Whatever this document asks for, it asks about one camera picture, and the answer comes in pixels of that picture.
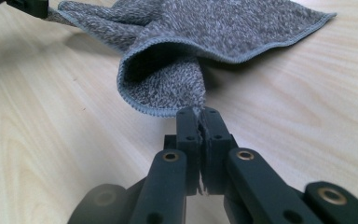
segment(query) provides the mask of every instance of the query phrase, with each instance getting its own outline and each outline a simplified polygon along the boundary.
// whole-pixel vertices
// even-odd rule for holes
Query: gripped cloth
[[[118,0],[112,7],[63,1],[47,20],[121,51],[123,99],[143,113],[174,117],[205,103],[197,58],[243,63],[295,44],[335,16],[287,0]]]

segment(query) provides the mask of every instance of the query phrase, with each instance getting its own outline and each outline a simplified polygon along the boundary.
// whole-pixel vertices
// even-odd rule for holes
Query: table
[[[338,15],[292,47],[206,63],[207,106],[288,185],[358,197],[358,1],[296,1]],[[121,99],[119,60],[79,29],[0,6],[0,223],[66,223],[93,187],[147,175],[175,119]],[[222,201],[188,198],[186,223],[228,223]]]

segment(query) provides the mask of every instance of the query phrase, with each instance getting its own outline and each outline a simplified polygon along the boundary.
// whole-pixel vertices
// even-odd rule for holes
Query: light wood surface
[[[207,106],[287,184],[326,180],[358,197],[358,1],[297,2],[338,15],[290,48],[208,63]],[[120,98],[119,60],[76,28],[0,6],[0,223],[66,223],[91,188],[147,174],[175,120]],[[228,223],[222,201],[188,198],[187,223]]]

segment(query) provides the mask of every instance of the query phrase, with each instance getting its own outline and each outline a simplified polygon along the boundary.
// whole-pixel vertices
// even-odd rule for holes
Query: heathered gray fabric
[[[288,0],[119,0],[112,7],[65,1],[49,21],[73,24],[123,52],[121,96],[146,114],[173,117],[200,106],[197,57],[243,63],[295,44],[321,28],[325,14]]]

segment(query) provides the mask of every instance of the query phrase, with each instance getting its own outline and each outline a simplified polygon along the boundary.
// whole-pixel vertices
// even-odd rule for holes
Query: gray cloth
[[[198,57],[243,63],[295,44],[335,16],[287,0],[118,0],[112,7],[64,1],[48,21],[77,26],[121,51],[123,99],[143,113],[173,117],[205,103]]]

